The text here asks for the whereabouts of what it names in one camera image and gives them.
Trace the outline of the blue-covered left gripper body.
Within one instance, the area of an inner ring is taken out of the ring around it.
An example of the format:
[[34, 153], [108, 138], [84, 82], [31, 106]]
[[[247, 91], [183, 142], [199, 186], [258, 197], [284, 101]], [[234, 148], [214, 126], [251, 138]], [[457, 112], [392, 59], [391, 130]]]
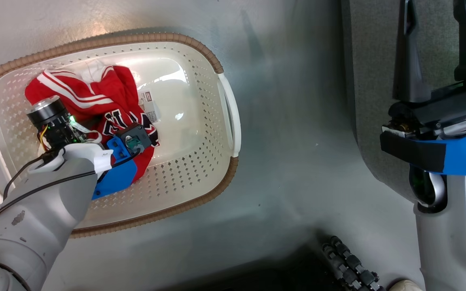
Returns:
[[111, 165], [98, 179], [92, 200], [125, 190], [146, 172], [159, 145], [156, 128], [152, 124], [132, 123], [117, 131], [105, 145], [112, 150]]

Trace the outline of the blue-covered right gripper body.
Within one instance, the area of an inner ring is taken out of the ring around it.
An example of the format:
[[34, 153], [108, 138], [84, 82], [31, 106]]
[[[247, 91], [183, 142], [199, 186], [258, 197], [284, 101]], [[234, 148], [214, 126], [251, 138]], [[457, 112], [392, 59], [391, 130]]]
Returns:
[[432, 91], [429, 101], [394, 103], [388, 113], [383, 152], [426, 173], [466, 176], [466, 82]]

